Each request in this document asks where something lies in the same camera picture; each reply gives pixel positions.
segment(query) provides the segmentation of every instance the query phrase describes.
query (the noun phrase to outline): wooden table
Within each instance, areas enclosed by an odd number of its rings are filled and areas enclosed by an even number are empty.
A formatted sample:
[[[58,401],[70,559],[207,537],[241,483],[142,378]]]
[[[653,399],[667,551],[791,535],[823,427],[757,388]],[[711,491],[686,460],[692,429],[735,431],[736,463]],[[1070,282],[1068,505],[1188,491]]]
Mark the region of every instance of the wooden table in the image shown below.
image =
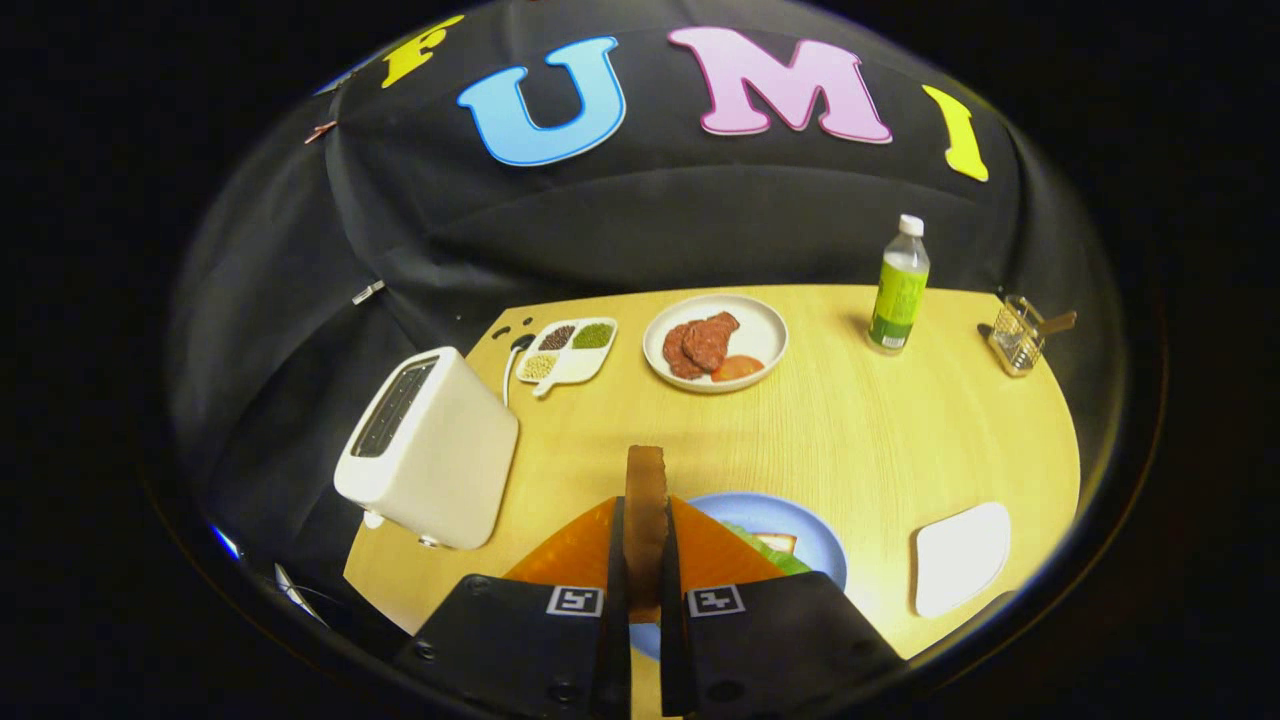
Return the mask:
[[[768,302],[790,347],[760,383],[694,395],[662,380],[640,350],[664,307],[707,292]],[[622,495],[627,447],[666,450],[673,495],[724,491],[785,497],[822,516],[849,556],[846,596],[902,657],[911,657],[1016,589],[1070,525],[1079,493],[1075,429],[1046,360],[1009,378],[978,334],[1000,301],[928,290],[906,350],[865,340],[876,288],[753,286],[595,297],[503,313],[467,355],[497,395],[511,341],[549,323],[612,316],[618,336],[599,374],[536,400],[512,379],[520,441],[493,538],[475,551],[428,550],[392,523],[361,527],[344,577],[408,633],[468,573],[502,575],[564,523]],[[525,318],[534,322],[526,328]],[[494,329],[511,333],[493,340]],[[1012,548],[982,593],[933,619],[911,610],[914,532],[987,501],[1009,510]],[[632,651],[636,717],[657,717],[658,665]]]

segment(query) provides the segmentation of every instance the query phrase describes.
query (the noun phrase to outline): plate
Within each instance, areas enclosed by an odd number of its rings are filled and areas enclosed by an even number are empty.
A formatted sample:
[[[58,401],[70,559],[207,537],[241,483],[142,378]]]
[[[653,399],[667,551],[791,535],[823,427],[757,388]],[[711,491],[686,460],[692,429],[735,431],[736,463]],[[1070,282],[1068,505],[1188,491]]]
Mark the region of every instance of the plate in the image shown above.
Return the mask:
[[[915,612],[937,618],[980,593],[1009,560],[1009,510],[984,502],[915,534]]]
[[[695,380],[672,375],[667,360],[662,356],[667,333],[681,323],[705,320],[723,311],[732,313],[740,325],[728,336],[728,355],[750,355],[763,363],[764,369],[723,383],[713,382],[710,375]],[[786,350],[787,324],[782,320],[782,315],[764,302],[745,295],[701,295],[677,302],[659,313],[644,332],[644,356],[653,372],[668,383],[691,392],[719,393],[750,387],[773,372]]]
[[[604,343],[604,347],[573,347],[579,333],[588,325],[609,327],[609,341]],[[547,336],[561,329],[566,329],[570,333],[564,340],[564,345],[556,350],[540,350],[543,342],[547,341]],[[550,323],[543,328],[543,332],[538,333],[538,337],[529,346],[529,352],[520,359],[520,364],[516,366],[516,379],[525,383],[536,383],[538,387],[534,388],[535,397],[547,395],[552,386],[585,383],[600,372],[600,365],[609,356],[609,350],[613,348],[613,341],[617,337],[618,323],[613,318],[573,318]],[[531,377],[529,373],[529,364],[538,357],[548,357],[552,363],[550,373],[541,378]]]
[[[758,492],[722,492],[689,501],[712,518],[733,523],[749,533],[785,533],[796,537],[797,560],[826,573],[840,589],[849,579],[849,560],[835,530],[808,507]],[[631,625],[631,644],[658,660],[662,635],[653,623]]]

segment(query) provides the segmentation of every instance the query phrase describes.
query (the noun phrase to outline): green label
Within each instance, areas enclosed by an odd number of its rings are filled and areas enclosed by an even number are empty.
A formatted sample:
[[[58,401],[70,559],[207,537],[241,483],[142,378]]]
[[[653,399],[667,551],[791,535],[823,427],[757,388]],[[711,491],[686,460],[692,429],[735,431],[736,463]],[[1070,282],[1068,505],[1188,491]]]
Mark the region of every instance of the green label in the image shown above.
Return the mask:
[[[901,347],[911,333],[929,273],[904,273],[884,263],[872,319],[872,340],[887,347]]]

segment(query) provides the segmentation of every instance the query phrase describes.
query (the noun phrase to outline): letter m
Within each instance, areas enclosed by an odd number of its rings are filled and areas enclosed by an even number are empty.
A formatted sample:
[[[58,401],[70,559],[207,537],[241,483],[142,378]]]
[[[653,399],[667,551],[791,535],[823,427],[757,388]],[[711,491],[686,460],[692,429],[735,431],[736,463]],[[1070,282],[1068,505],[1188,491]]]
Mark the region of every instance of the letter m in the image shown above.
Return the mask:
[[[703,128],[716,135],[753,135],[769,129],[769,117],[751,106],[750,85],[794,131],[809,124],[822,92],[827,111],[818,126],[829,135],[858,142],[893,140],[879,120],[858,65],[858,55],[826,42],[801,40],[783,65],[733,29],[686,27],[667,38],[694,51],[703,67],[712,111]]]

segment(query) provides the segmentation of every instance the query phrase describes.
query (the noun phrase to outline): blue letter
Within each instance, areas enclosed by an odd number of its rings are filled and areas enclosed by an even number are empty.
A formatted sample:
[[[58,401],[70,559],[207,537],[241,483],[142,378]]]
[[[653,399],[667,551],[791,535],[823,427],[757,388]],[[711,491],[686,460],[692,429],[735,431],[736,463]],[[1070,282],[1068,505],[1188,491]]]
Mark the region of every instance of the blue letter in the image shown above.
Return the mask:
[[[499,163],[547,165],[586,152],[613,135],[627,111],[609,65],[609,50],[617,46],[612,37],[593,37],[547,55],[548,65],[568,68],[582,101],[582,111],[561,127],[540,128],[529,118],[520,94],[520,81],[529,74],[522,67],[494,73],[463,90],[458,105],[471,109],[480,140]]]

